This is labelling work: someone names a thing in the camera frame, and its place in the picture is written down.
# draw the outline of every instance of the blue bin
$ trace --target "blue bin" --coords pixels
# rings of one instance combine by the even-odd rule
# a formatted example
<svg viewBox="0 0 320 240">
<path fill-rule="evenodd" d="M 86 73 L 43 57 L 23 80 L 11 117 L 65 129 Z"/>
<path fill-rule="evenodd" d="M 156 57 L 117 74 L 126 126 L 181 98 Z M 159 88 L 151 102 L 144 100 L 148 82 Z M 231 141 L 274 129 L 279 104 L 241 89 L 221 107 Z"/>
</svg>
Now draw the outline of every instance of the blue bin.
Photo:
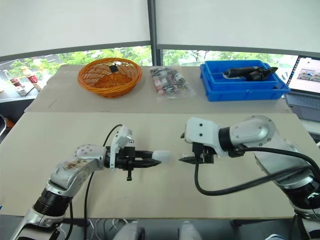
<svg viewBox="0 0 320 240">
<path fill-rule="evenodd" d="M 223 74 L 230 68 L 263 67 L 270 68 L 260 60 L 229 60 L 229 61 L 206 61 L 204 71 L 207 71 L 209 81 L 213 83 L 212 90 L 249 90 L 249 89 L 273 89 L 278 83 L 277 75 L 271 74 L 265 81 L 246 81 L 245 78 L 225 78 Z"/>
<path fill-rule="evenodd" d="M 272 89 L 229 89 L 215 90 L 205 64 L 200 66 L 201 79 L 205 94 L 210 102 L 242 101 L 242 100 L 272 100 L 279 99 L 283 94 L 290 92 L 290 88 L 276 75 L 276 85 Z"/>
</svg>

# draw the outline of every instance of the orange wicker basket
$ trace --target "orange wicker basket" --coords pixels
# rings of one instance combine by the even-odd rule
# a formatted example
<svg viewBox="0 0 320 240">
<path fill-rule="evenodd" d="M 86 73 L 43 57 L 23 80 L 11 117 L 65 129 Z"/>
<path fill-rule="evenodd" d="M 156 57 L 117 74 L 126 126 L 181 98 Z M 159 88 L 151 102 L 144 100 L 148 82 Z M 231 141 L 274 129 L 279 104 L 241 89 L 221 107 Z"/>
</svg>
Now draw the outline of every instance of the orange wicker basket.
<svg viewBox="0 0 320 240">
<path fill-rule="evenodd" d="M 78 83 L 90 92 L 113 99 L 129 93 L 141 76 L 141 68 L 133 61 L 107 57 L 84 66 Z"/>
</svg>

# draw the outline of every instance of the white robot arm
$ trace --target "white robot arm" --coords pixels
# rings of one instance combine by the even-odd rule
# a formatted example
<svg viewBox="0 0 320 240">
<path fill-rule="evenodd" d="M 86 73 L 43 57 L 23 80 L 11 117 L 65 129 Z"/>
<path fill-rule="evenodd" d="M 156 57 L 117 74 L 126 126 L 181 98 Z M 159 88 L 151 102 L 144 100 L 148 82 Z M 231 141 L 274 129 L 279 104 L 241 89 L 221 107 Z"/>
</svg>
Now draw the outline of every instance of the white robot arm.
<svg viewBox="0 0 320 240">
<path fill-rule="evenodd" d="M 111 146 L 85 144 L 79 146 L 71 160 L 60 162 L 32 208 L 28 210 L 11 240 L 55 240 L 56 228 L 65 218 L 66 210 L 88 176 L 105 168 L 128 171 L 127 181 L 132 180 L 134 168 L 149 168 L 170 157 L 168 151 L 135 150 L 132 131 L 122 126 Z"/>
<path fill-rule="evenodd" d="M 319 167 L 283 139 L 270 118 L 253 115 L 230 127 L 222 127 L 212 121 L 192 117 L 187 121 L 185 133 L 181 137 L 187 143 L 192 143 L 194 156 L 180 160 L 196 164 L 196 187 L 201 193 L 218 196 L 246 189 L 237 190 L 237 187 L 233 187 L 225 189 L 227 191 L 206 191 L 199 186 L 196 178 L 199 164 L 213 163 L 214 154 L 239 157 L 252 151 L 256 162 L 269 177 L 282 172 L 271 179 L 288 196 L 294 207 L 301 236 L 305 239 L 320 238 Z"/>
</svg>

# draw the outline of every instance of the bagged snack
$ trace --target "bagged snack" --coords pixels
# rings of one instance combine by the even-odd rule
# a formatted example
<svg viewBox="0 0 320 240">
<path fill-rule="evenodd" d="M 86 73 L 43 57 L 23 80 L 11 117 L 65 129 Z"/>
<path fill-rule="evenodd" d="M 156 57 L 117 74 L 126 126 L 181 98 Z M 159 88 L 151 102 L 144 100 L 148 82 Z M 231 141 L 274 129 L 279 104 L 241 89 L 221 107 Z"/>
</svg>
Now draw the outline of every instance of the bagged snack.
<svg viewBox="0 0 320 240">
<path fill-rule="evenodd" d="M 180 99 L 196 95 L 184 76 L 172 67 L 154 66 L 150 69 L 158 100 Z"/>
</svg>

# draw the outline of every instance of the wooden table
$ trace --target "wooden table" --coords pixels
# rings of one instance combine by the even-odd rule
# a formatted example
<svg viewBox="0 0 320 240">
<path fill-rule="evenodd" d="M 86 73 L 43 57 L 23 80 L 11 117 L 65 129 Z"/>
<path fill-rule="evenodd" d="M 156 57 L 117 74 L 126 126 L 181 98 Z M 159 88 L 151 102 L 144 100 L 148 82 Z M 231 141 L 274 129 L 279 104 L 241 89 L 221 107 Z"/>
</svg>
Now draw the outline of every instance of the wooden table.
<svg viewBox="0 0 320 240">
<path fill-rule="evenodd" d="M 291 113 L 283 99 L 257 101 L 209 102 L 197 66 L 181 67 L 182 73 L 197 95 L 158 102 L 150 67 L 143 66 L 142 78 L 135 88 L 116 99 L 100 97 L 86 91 L 77 82 L 81 65 L 63 65 L 39 92 L 26 112 L 65 113 L 158 113 L 158 114 L 223 114 L 223 113 Z"/>
<path fill-rule="evenodd" d="M 296 115 L 264 115 L 274 120 L 282 137 L 320 163 L 319 149 Z M 110 129 L 122 123 L 132 129 L 137 149 L 170 150 L 174 158 L 156 167 L 135 169 L 132 182 L 127 182 L 127 172 L 119 169 L 96 172 L 88 197 L 89 217 L 259 219 L 294 215 L 288 198 L 273 182 L 224 196 L 200 194 L 194 184 L 194 165 L 178 161 L 182 154 L 192 152 L 192 145 L 180 139 L 192 116 L 228 126 L 249 115 L 25 113 L 0 144 L 0 214 L 24 215 L 60 161 L 72 156 L 79 145 L 101 145 Z M 222 157 L 214 164 L 201 165 L 199 182 L 204 189 L 218 190 L 263 175 L 248 152 L 243 157 Z M 75 218 L 83 217 L 84 193 L 83 186 L 73 199 Z"/>
</svg>

